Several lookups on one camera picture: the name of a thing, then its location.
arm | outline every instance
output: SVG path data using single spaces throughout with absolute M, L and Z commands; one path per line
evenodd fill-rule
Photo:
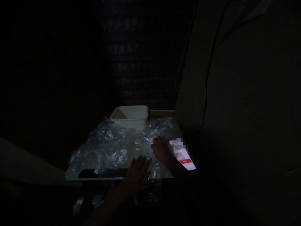
M 223 203 L 211 192 L 205 183 L 194 177 L 174 156 L 172 156 L 164 137 L 154 138 L 151 145 L 155 157 L 162 162 L 174 178 L 178 181 L 183 191 L 187 194 L 193 204 L 196 213 L 206 216 L 210 222 L 218 211 L 225 209 Z
M 112 186 L 109 189 L 104 203 L 93 212 L 83 225 L 106 225 L 121 205 L 129 197 L 134 196 L 145 183 L 149 176 L 147 169 L 150 164 L 151 159 L 145 161 L 145 156 L 143 158 L 140 156 L 137 160 L 133 159 L 120 185 Z
M 200 183 L 199 181 L 172 156 L 164 137 L 154 138 L 151 145 L 155 157 L 162 162 L 178 181 L 183 191 L 188 195 L 197 212 L 200 210 Z

plastic bag on floor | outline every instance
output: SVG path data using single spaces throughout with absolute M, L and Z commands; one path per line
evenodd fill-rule
M 102 195 L 94 195 L 92 200 L 92 205 L 94 206 L 94 210 L 96 210 L 100 205 L 104 202 Z
M 82 204 L 84 203 L 84 197 L 79 197 L 73 204 L 73 216 L 76 216 L 81 210 Z

dark wall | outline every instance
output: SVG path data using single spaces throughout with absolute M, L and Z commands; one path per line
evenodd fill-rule
M 117 105 L 93 5 L 9 1 L 5 9 L 1 136 L 65 170 Z
M 182 127 L 203 119 L 213 37 L 227 1 L 202 1 L 185 86 L 176 113 Z M 274 0 L 257 21 L 225 41 L 228 6 L 208 79 L 199 136 L 199 170 L 264 225 L 299 225 L 301 213 L 301 32 L 296 1 Z

phone screen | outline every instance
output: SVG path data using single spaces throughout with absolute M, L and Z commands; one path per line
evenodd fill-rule
M 187 170 L 195 170 L 195 165 L 192 162 L 188 152 L 185 149 L 185 145 L 181 141 L 181 139 L 171 140 L 169 141 L 169 149 L 170 152 L 176 159 L 187 169 Z

plastic bag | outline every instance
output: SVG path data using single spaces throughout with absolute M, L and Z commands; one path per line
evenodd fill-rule
M 127 169 L 133 157 L 145 155 L 146 159 L 153 159 L 149 178 L 161 179 L 166 167 L 155 158 L 151 149 L 157 136 L 163 136 L 167 141 L 181 137 L 176 121 L 151 119 L 143 131 L 133 132 L 105 118 L 90 133 L 86 143 L 72 153 L 69 165 L 74 173 L 78 173 L 96 163 L 95 173 L 106 177 L 106 170 L 111 169 L 116 170 L 115 178 L 121 178 L 123 175 L 118 175 L 118 169 Z
M 82 204 L 84 203 L 84 197 L 79 197 L 73 204 L 73 216 L 76 216 L 81 210 Z
M 102 195 L 94 195 L 92 200 L 92 205 L 94 206 L 94 210 L 100 207 L 100 205 L 104 202 L 102 198 L 103 198 Z
M 131 138 L 101 146 L 98 150 L 95 150 L 98 164 L 94 173 L 105 177 L 107 169 L 129 168 L 134 152 L 135 145 Z M 121 178 L 122 175 L 116 174 L 114 177 Z

